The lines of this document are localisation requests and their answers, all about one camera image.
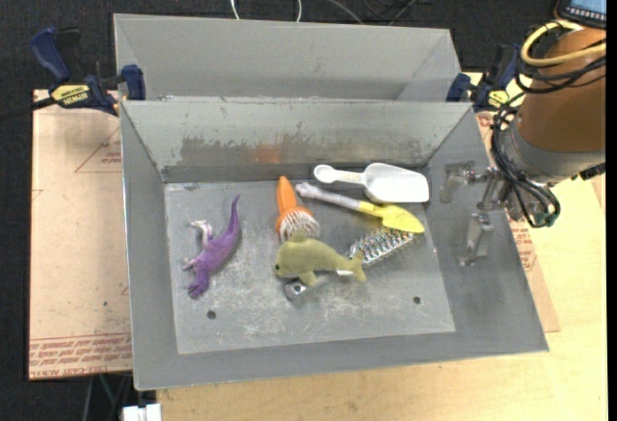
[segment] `purple toy dinosaur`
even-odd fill
[[[195,227],[199,227],[203,231],[201,242],[203,250],[188,265],[182,270],[193,269],[195,271],[195,279],[189,285],[189,296],[198,298],[205,292],[210,283],[210,274],[215,272],[228,257],[235,240],[240,230],[240,222],[238,222],[238,213],[235,206],[238,203],[240,196],[236,196],[231,204],[231,218],[227,230],[218,238],[214,239],[212,235],[212,226],[206,221],[196,221],[191,223]]]

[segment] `green plush fish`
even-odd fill
[[[279,248],[274,268],[277,277],[299,277],[309,287],[315,284],[315,272],[318,271],[342,271],[353,274],[358,281],[364,282],[366,275],[362,269],[362,259],[361,251],[357,251],[352,258],[347,258],[325,243],[308,238],[305,231],[297,230]]]

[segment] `bristle brush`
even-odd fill
[[[297,229],[303,229],[309,238],[319,236],[321,230],[319,222],[306,207],[298,204],[293,187],[284,176],[279,178],[277,205],[279,206],[279,217],[275,229],[281,241],[289,240]]]

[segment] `yellow clamp label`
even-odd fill
[[[60,102],[63,106],[70,106],[76,102],[81,102],[88,99],[90,88],[85,84],[69,84],[60,86],[51,93],[51,96],[56,102]]]

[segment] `cardboard sheet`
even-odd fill
[[[34,113],[29,378],[131,369],[119,119]]]

